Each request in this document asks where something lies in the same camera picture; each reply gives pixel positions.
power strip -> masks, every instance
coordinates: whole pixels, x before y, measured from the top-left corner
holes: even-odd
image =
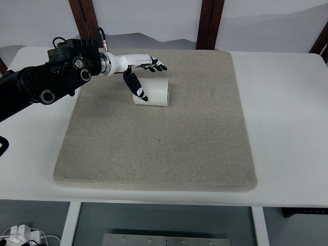
[[[18,226],[13,226],[10,229],[10,237],[6,238],[7,244],[9,246],[21,246],[29,240],[34,240],[38,244],[40,243],[40,231],[31,232],[31,228],[27,225],[21,224]],[[37,245],[35,242],[29,242],[30,246]]]

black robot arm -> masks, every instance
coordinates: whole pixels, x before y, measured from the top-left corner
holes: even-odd
[[[64,40],[48,51],[48,57],[43,65],[9,70],[0,78],[0,122],[33,103],[48,105],[73,96],[101,73],[97,40]]]

wooden beam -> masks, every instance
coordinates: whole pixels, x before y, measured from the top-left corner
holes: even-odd
[[[87,28],[89,30],[90,38],[94,39],[97,34],[97,30],[99,26],[98,26],[96,13],[94,12],[92,0],[80,0],[80,3],[84,14],[84,18],[87,23]],[[103,46],[100,36],[98,38],[98,45],[100,47]]]
[[[209,34],[207,37],[206,49],[214,50],[216,44],[216,38],[219,31],[222,11],[223,11],[224,0],[214,0],[211,23],[209,28]]]
[[[2,59],[0,58],[0,73],[4,73],[8,70],[6,64],[2,61]]]
[[[198,26],[196,50],[214,50],[224,0],[203,0]]]
[[[90,39],[86,20],[79,0],[68,0],[81,39]]]
[[[209,35],[209,28],[211,24],[212,9],[213,9],[213,0],[202,1],[196,50],[206,50],[207,37]]]
[[[309,53],[320,54],[328,43],[328,22],[321,31],[319,37],[315,41]],[[322,58],[327,63],[328,62],[328,48],[322,52]]]
[[[94,39],[98,30],[98,21],[92,0],[68,0],[81,39]],[[102,47],[101,37],[98,45]]]

white cup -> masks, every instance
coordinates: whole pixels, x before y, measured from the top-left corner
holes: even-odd
[[[144,101],[133,95],[133,101],[137,105],[167,107],[169,105],[169,79],[168,78],[138,78],[143,91],[148,97]]]

cable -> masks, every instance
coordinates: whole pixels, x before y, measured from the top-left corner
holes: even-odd
[[[4,236],[5,233],[6,233],[7,231],[9,231],[10,229],[11,229],[11,227],[7,228],[7,229],[5,230],[5,232],[2,234],[2,236]]]
[[[100,33],[102,34],[103,37],[102,40],[105,41],[106,40],[105,32],[101,27],[98,27],[96,37],[94,39],[97,40]]]
[[[31,228],[31,230],[40,231],[40,232],[43,234],[43,236],[45,237],[44,239],[45,239],[45,241],[46,241],[46,245],[49,246],[49,243],[48,243],[48,240],[47,240],[47,238],[46,238],[46,234],[45,234],[44,231],[42,231],[41,229],[38,229],[38,228]]]
[[[5,151],[8,149],[9,142],[4,137],[1,137],[0,136],[0,144],[1,144],[1,147],[0,147],[0,156],[2,156],[3,153],[5,153]]]
[[[28,242],[33,242],[33,243],[36,243],[37,246],[42,246],[41,244],[37,243],[34,240],[28,240],[26,243],[22,244],[21,246],[30,246],[30,244]]]
[[[59,243],[61,243],[60,238],[57,237],[57,236],[54,236],[54,235],[48,235],[48,236],[40,237],[40,239],[42,239],[42,238],[46,239],[47,237],[54,237],[54,238],[56,238],[59,241]]]
[[[52,45],[53,45],[53,47],[55,47],[55,49],[58,48],[58,47],[55,45],[55,41],[56,41],[57,39],[61,39],[61,40],[63,40],[64,42],[66,42],[66,39],[64,39],[63,37],[55,37],[55,38],[53,39],[53,41],[52,41]]]

